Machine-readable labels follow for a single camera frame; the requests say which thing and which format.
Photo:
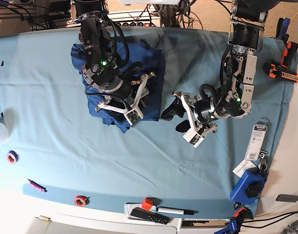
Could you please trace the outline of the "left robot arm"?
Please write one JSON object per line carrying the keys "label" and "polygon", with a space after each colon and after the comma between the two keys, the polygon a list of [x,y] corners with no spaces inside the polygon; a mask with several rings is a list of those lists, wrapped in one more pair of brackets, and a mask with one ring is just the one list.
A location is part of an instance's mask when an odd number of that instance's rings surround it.
{"label": "left robot arm", "polygon": [[220,62],[220,87],[203,84],[199,94],[191,96],[174,91],[175,100],[161,114],[187,119],[176,130],[197,148],[209,133],[217,131],[216,120],[242,118],[251,112],[254,78],[258,57],[263,50],[263,33],[268,10],[258,0],[234,0],[230,11],[228,47]]}

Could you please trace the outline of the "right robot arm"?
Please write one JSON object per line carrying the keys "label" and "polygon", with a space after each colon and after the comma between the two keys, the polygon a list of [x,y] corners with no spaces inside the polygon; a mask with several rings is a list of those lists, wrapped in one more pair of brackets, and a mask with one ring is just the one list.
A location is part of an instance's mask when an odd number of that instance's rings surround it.
{"label": "right robot arm", "polygon": [[144,117],[139,103],[149,94],[146,84],[155,73],[136,78],[142,71],[140,61],[121,71],[129,61],[130,51],[120,26],[109,19],[105,1],[72,0],[70,5],[72,22],[80,24],[79,40],[86,56],[82,66],[88,84],[85,94],[104,97],[96,112],[107,110],[124,115],[132,126]]}

